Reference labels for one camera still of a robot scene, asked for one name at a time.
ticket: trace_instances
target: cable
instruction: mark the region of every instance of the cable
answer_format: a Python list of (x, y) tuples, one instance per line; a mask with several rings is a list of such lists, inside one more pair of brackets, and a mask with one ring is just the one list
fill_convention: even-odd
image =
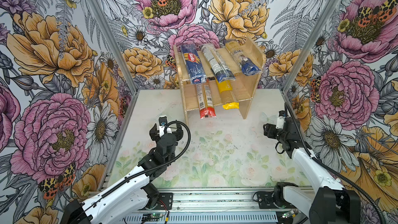
[[(311, 152), (308, 150), (308, 147), (304, 141), (304, 138), (301, 134), (301, 130), (299, 128), (299, 126), (297, 125), (296, 119), (293, 117), (293, 113), (292, 110), (290, 109), (290, 107), (287, 107), (287, 109), (289, 110), (290, 113), (290, 117), (293, 120), (293, 123), (296, 126), (296, 129), (298, 131), (298, 135), (300, 137), (300, 141), (302, 142), (302, 145), (304, 147), (305, 152), (308, 154), (308, 156), (312, 156)], [(357, 191), (359, 191), (370, 203), (371, 205), (375, 208), (375, 211), (377, 212), (377, 215), (379, 216), (379, 220), (381, 224), (386, 224), (386, 219), (384, 218), (383, 212), (381, 211), (380, 207), (376, 204), (376, 202), (373, 200), (373, 198), (366, 192), (364, 191), (361, 187), (359, 187), (358, 185), (355, 184), (355, 182), (351, 181), (350, 179), (346, 178), (345, 176), (343, 176), (342, 174), (340, 174), (339, 172), (333, 170), (332, 168), (328, 167), (327, 165), (323, 164), (320, 160), (318, 160), (316, 157), (312, 156), (311, 157), (312, 160), (314, 160), (317, 164), (319, 164), (322, 168), (326, 169), (328, 172), (331, 172), (332, 174), (334, 174), (335, 176), (341, 178), (342, 180), (344, 180), (345, 182), (347, 182), (348, 184), (350, 184), (352, 187), (354, 187)]]
[(188, 140), (187, 140), (187, 143), (186, 143), (185, 147), (182, 149), (182, 151), (181, 151), (175, 158), (173, 158), (173, 159), (170, 160), (169, 162), (162, 163), (161, 165), (158, 165), (158, 166), (156, 166), (156, 167), (143, 170), (143, 171), (138, 172), (138, 173), (136, 173), (136, 174), (134, 174), (134, 175), (131, 175), (131, 176), (129, 176), (129, 177), (125, 177), (125, 179), (124, 179), (123, 181), (119, 182), (115, 187), (113, 187), (113, 188), (110, 189), (109, 191), (103, 193), (103, 194), (101, 195), (101, 198), (100, 198), (98, 201), (94, 202), (90, 207), (88, 207), (86, 210), (84, 210), (83, 212), (81, 212), (73, 221), (71, 221), (71, 223), (73, 223), (74, 221), (76, 221), (76, 220), (80, 217), (80, 215), (82, 215), (83, 213), (85, 213), (85, 212), (86, 212), (87, 210), (89, 210), (91, 207), (96, 206), (98, 202), (100, 202), (102, 199), (104, 199), (105, 197), (107, 197), (108, 195), (110, 195), (112, 192), (114, 192), (114, 191), (117, 190), (119, 187), (121, 187), (123, 184), (129, 182), (129, 181), (132, 180), (133, 178), (138, 177), (138, 176), (141, 176), (141, 175), (143, 175), (143, 174), (145, 174), (145, 173), (147, 173), (147, 172), (151, 172), (151, 171), (153, 171), (153, 170), (157, 170), (157, 169), (159, 169), (159, 168), (161, 168), (161, 167), (168, 166), (168, 165), (170, 165), (171, 163), (175, 162), (177, 159), (179, 159), (179, 158), (187, 151), (187, 149), (188, 149), (188, 146), (189, 146), (189, 144), (190, 144), (190, 142), (191, 142), (191, 132), (190, 132), (188, 126), (187, 126), (185, 123), (181, 122), (181, 121), (172, 121), (172, 122), (169, 122), (169, 123), (168, 123), (168, 125), (171, 125), (171, 124), (180, 124), (180, 125), (182, 125), (182, 126), (186, 129), (187, 135), (188, 135)]

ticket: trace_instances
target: spaghetti package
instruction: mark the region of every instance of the spaghetti package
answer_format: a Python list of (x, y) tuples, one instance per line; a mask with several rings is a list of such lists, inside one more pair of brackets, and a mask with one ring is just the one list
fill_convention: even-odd
[(216, 117), (209, 82), (197, 84), (196, 95), (198, 97), (200, 118)]
[(232, 92), (231, 82), (223, 81), (219, 83), (216, 80), (216, 83), (220, 92), (222, 107), (225, 110), (239, 108), (239, 102), (236, 101), (235, 95)]
[(228, 52), (239, 64), (244, 75), (250, 76), (261, 73), (261, 70), (241, 50), (239, 43), (235, 39), (224, 40), (223, 43)]
[(219, 82), (235, 80), (234, 74), (229, 69), (228, 65), (226, 65), (224, 59), (221, 57), (220, 53), (217, 52), (216, 47), (214, 47), (213, 44), (202, 44), (200, 48)]
[(182, 44), (180, 49), (184, 56), (188, 74), (191, 77), (191, 83), (198, 84), (206, 82), (206, 73), (196, 51), (196, 45)]

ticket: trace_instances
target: wooden shelf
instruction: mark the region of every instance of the wooden shelf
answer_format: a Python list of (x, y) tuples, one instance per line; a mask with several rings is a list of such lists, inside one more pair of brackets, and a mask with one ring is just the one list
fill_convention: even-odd
[[(186, 124), (188, 124), (187, 112), (199, 109), (196, 95), (196, 85), (190, 84), (191, 77), (188, 75), (187, 68), (184, 63), (184, 58), (181, 52), (178, 52), (175, 45), (173, 46), (173, 49), (174, 53), (176, 54), (175, 60), (182, 95), (185, 121)], [(252, 62), (256, 64), (257, 67), (263, 67), (264, 63), (266, 62), (266, 56), (252, 39), (248, 38), (246, 40), (246, 43), (244, 45), (241, 45), (241, 49), (252, 60)], [(217, 49), (217, 51), (221, 54), (225, 63), (228, 65), (228, 67), (231, 69), (236, 77), (235, 81), (231, 81), (232, 92), (234, 93), (236, 100), (239, 102), (239, 111), (241, 112), (243, 119), (246, 119), (261, 74), (245, 76), (244, 74), (242, 74), (241, 68), (235, 62), (234, 58), (229, 54), (226, 48), (219, 48)], [(198, 51), (198, 54), (199, 58), (201, 59), (206, 76), (214, 77), (210, 65), (204, 57), (203, 53), (201, 51)], [(221, 105), (222, 101), (216, 81), (209, 81), (209, 84), (214, 106)]]

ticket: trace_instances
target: barilla pasta package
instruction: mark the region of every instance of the barilla pasta package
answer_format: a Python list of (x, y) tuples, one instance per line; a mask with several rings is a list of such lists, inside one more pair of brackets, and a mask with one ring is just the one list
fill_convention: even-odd
[(216, 117), (209, 82), (196, 85), (200, 118)]
[(191, 77), (191, 83), (205, 83), (206, 73), (203, 69), (198, 52), (196, 51), (196, 45), (182, 44), (180, 49), (184, 56), (184, 62), (187, 67), (188, 74)]

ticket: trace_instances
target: floral tabletop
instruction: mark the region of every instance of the floral tabletop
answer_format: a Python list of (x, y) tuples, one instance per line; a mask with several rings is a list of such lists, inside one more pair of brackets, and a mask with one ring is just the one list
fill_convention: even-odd
[[(216, 107), (217, 117), (210, 119), (200, 119), (199, 112), (189, 112), (191, 144), (184, 156), (167, 167), (153, 184), (158, 188), (272, 187), (278, 181), (310, 185), (286, 154), (276, 153), (276, 141), (263, 135), (263, 124), (274, 123), (282, 108), (283, 99), (277, 89), (262, 89), (256, 91), (246, 120), (238, 109)], [(161, 115), (169, 121), (183, 121), (180, 91), (142, 90), (108, 185), (127, 174), (156, 146), (148, 133)], [(185, 142), (186, 133), (176, 153)]]

